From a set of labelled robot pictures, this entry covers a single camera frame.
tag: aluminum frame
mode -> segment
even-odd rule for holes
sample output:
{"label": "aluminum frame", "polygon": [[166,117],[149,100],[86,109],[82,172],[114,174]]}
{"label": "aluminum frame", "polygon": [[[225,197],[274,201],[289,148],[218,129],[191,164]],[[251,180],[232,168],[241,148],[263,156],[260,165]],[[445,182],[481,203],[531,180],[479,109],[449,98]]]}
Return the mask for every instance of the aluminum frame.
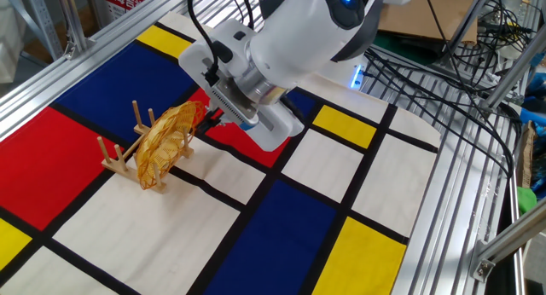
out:
{"label": "aluminum frame", "polygon": [[[256,17],[255,26],[259,30],[264,21],[258,0],[250,2]],[[195,5],[198,19],[210,27],[229,18],[240,19],[235,4],[230,0],[195,0]],[[93,36],[96,44],[82,55],[71,61],[64,57],[57,60],[12,93],[0,98],[0,140],[97,69],[169,11],[187,14],[184,0],[146,0]],[[383,49],[374,49],[382,57],[413,67],[406,69],[396,66],[419,85],[447,100],[469,103],[469,98],[461,91],[422,72],[426,68]],[[379,73],[373,67],[369,67],[368,71],[373,75]],[[507,180],[490,159],[458,136],[447,132],[440,122],[478,142],[498,159],[502,159],[502,149],[476,124],[450,107],[436,101],[416,99],[434,115],[429,117],[403,95],[383,85],[380,79],[366,77],[361,91],[415,113],[442,133],[439,154],[392,293],[481,294],[484,286],[474,284],[470,275],[470,259],[478,240],[489,240],[497,234]],[[421,95],[418,90],[397,79],[383,78],[383,82],[387,85],[398,84],[410,94]],[[509,121],[494,113],[490,120],[508,146],[514,148],[515,136]],[[508,194],[511,200],[515,198],[515,192],[508,191]],[[519,269],[520,260],[515,262]],[[522,286],[521,277],[516,275],[514,278]]]}
{"label": "aluminum frame", "polygon": [[28,0],[32,6],[32,11],[36,17],[36,22],[39,28],[44,32],[46,40],[46,49],[51,54],[53,61],[62,56],[63,51],[61,42],[55,31],[55,25],[49,15],[47,6],[44,0]]}
{"label": "aluminum frame", "polygon": [[25,9],[25,6],[20,0],[8,0],[11,5],[14,7],[15,11],[19,13],[19,15],[23,18],[23,20],[26,22],[28,27],[32,30],[34,35],[38,38],[38,40],[48,49],[49,53],[55,58],[55,44],[50,42],[50,38],[46,35],[46,33],[36,24],[34,19],[28,14],[28,12]]}
{"label": "aluminum frame", "polygon": [[[537,7],[539,9],[543,9],[544,11],[544,2],[543,0],[530,0],[531,5],[534,7]],[[520,7],[520,12],[516,13],[518,15],[518,18],[522,18],[519,22],[523,27],[530,28],[534,31],[538,30],[538,23],[541,18],[541,13],[538,9],[535,9],[532,6],[527,6],[522,3]],[[530,34],[530,38],[534,38],[535,34]],[[470,64],[475,64],[478,59],[480,53],[484,52],[484,47],[478,47],[473,46],[471,44],[462,44],[459,43],[457,48],[454,50],[454,53],[456,55],[461,55],[464,57],[464,61]],[[495,73],[497,70],[505,70],[509,69],[514,65],[514,60],[505,59],[503,57],[499,57],[498,65],[495,68],[488,68],[485,71],[487,74]],[[462,78],[465,80],[465,82],[474,81],[477,82],[478,78],[482,75],[483,70],[478,69],[474,72],[473,67],[465,64],[462,62],[462,60],[456,59],[456,66],[459,69],[459,72],[462,76]],[[451,75],[451,77],[456,78],[456,74],[452,68],[452,65],[450,64],[449,60],[445,61],[445,59],[442,59],[440,61],[435,62],[430,67],[434,68],[435,70],[441,71],[445,74]],[[489,80],[487,77],[487,74],[485,77],[480,81],[480,83],[477,85],[478,88],[486,89],[486,88],[494,88],[494,86],[497,85],[496,82]],[[510,91],[508,94],[508,99],[519,101],[521,98],[523,98],[523,95],[525,94],[526,86],[527,86],[527,79],[528,74],[524,74],[524,76],[520,79],[518,83],[518,87],[514,91]]]}

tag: wooden peg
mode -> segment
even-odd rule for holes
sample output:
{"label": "wooden peg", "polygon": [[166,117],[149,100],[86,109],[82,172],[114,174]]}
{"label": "wooden peg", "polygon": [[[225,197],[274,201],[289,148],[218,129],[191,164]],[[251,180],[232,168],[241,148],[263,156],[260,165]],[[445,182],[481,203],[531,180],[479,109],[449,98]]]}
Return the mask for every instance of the wooden peg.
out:
{"label": "wooden peg", "polygon": [[112,163],[112,161],[110,160],[110,156],[108,155],[108,151],[106,151],[106,146],[104,146],[104,141],[102,140],[102,137],[98,136],[97,138],[97,141],[99,141],[99,147],[101,147],[101,150],[102,150],[102,155],[104,155],[104,159],[106,160],[107,163]]}
{"label": "wooden peg", "polygon": [[161,183],[161,174],[160,174],[160,168],[155,164],[155,162],[152,163],[154,166],[154,174],[155,174],[155,183],[158,186],[158,188],[163,186],[163,183]]}
{"label": "wooden peg", "polygon": [[144,125],[142,124],[142,119],[140,119],[140,112],[138,112],[138,105],[136,100],[133,100],[133,110],[135,111],[136,124],[139,128],[143,128]]}
{"label": "wooden peg", "polygon": [[186,128],[182,129],[183,137],[184,137],[184,146],[182,147],[182,156],[186,159],[191,158],[191,156],[194,154],[194,149],[189,147],[189,139],[188,134],[189,131]]}
{"label": "wooden peg", "polygon": [[188,142],[188,129],[186,128],[183,128],[182,129],[182,132],[184,134],[184,150],[188,151],[189,150],[189,142]]}
{"label": "wooden peg", "polygon": [[119,148],[119,145],[115,144],[113,148],[116,149],[116,154],[118,155],[118,162],[121,164],[121,168],[123,168],[124,171],[127,171],[127,165],[125,164],[125,160],[123,159],[123,154],[121,154],[121,149]]}
{"label": "wooden peg", "polygon": [[151,108],[148,109],[148,115],[150,115],[150,124],[153,126],[155,124],[155,117],[154,111]]}
{"label": "wooden peg", "polygon": [[131,154],[133,151],[135,151],[135,149],[138,147],[138,145],[140,145],[140,143],[142,142],[143,139],[144,139],[144,135],[141,135],[140,137],[138,137],[138,139],[136,140],[136,142],[134,142],[134,143],[129,147],[129,149],[125,150],[125,153],[123,154],[123,159],[127,159],[127,157],[129,156],[129,154]]}

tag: blue square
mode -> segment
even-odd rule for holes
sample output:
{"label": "blue square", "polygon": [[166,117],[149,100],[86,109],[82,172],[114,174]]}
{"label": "blue square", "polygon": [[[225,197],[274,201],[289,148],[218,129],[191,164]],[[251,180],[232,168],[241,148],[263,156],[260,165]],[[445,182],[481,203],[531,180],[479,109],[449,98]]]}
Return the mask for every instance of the blue square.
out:
{"label": "blue square", "polygon": [[113,133],[128,143],[138,135],[131,102],[136,100],[144,124],[147,110],[158,118],[194,81],[173,60],[130,43],[64,93],[56,103]]}
{"label": "blue square", "polygon": [[305,116],[307,120],[309,119],[308,115],[315,106],[315,100],[311,99],[309,96],[303,93],[301,89],[295,89],[288,93],[287,98],[290,99],[294,105],[299,109],[299,111]]}
{"label": "blue square", "polygon": [[296,294],[335,210],[277,181],[205,294]]}

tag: metal bracket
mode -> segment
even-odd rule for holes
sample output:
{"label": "metal bracket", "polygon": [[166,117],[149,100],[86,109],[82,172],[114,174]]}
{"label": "metal bracket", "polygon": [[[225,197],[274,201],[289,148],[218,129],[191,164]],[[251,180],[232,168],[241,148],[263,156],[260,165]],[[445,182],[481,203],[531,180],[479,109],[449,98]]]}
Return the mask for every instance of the metal bracket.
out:
{"label": "metal bracket", "polygon": [[525,96],[522,95],[522,94],[518,94],[515,91],[512,91],[511,93],[509,93],[506,96],[506,98],[504,100],[506,100],[506,102],[510,102],[510,103],[513,103],[515,105],[520,106],[521,104],[523,104],[523,100],[525,100]]}
{"label": "metal bracket", "polygon": [[90,41],[85,38],[84,30],[78,16],[78,8],[74,0],[59,0],[62,13],[67,23],[68,46],[67,59],[80,55],[89,48]]}
{"label": "metal bracket", "polygon": [[491,95],[482,102],[484,108],[496,109],[498,105],[505,99],[506,95],[512,91],[512,88],[521,77],[525,74],[529,67],[532,58],[546,49],[546,27],[542,27],[537,35],[531,40],[527,48],[520,55],[514,65],[502,77],[501,82],[493,90]]}
{"label": "metal bracket", "polygon": [[[96,43],[94,40],[91,40],[89,38],[85,38],[84,41],[87,45],[87,48],[92,47]],[[70,61],[72,58],[81,55],[83,52],[84,51],[80,50],[78,48],[78,45],[71,38],[68,39],[67,48],[65,49],[64,53],[64,56],[67,58],[67,60]]]}
{"label": "metal bracket", "polygon": [[[487,244],[482,240],[477,241],[474,248],[474,256],[478,256],[486,245]],[[471,267],[471,269],[473,269],[472,277],[477,281],[485,282],[494,267],[495,264],[487,259],[479,260],[478,262],[473,263]]]}

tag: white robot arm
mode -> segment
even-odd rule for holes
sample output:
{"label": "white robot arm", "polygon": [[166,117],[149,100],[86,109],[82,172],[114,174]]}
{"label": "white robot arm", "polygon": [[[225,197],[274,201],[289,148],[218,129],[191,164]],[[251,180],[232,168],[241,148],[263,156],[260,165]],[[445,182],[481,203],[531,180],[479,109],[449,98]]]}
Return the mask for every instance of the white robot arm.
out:
{"label": "white robot arm", "polygon": [[[362,54],[375,36],[383,1],[260,0],[260,32],[227,20],[208,33],[212,46],[196,41],[179,64],[211,98],[211,109],[222,109],[225,121],[273,151],[304,128],[281,98],[330,61]],[[373,8],[369,27],[364,18]]]}

